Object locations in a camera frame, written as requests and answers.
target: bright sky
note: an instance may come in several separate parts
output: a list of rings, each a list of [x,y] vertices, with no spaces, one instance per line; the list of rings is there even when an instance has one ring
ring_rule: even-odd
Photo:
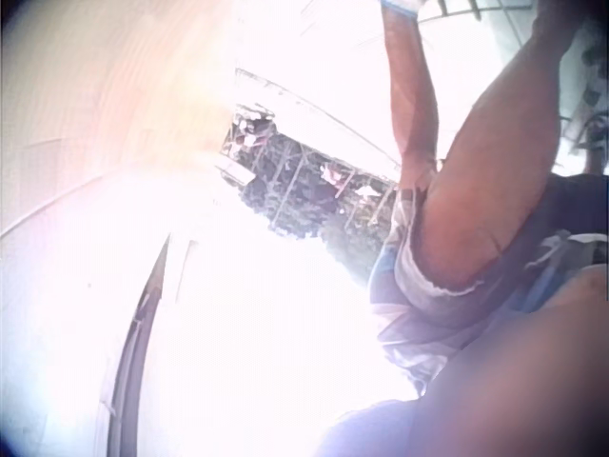
[[[154,324],[142,455],[306,456],[341,414],[412,396],[321,242],[279,238],[236,194],[213,211]]]

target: bare leg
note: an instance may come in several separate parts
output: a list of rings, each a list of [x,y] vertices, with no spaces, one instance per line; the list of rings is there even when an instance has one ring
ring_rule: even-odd
[[[401,189],[426,188],[436,170],[438,106],[417,20],[383,8],[391,76],[393,133],[402,156]]]
[[[442,286],[464,286],[499,257],[554,165],[560,60],[581,17],[568,2],[542,3],[532,38],[472,108],[429,189],[419,260]]]

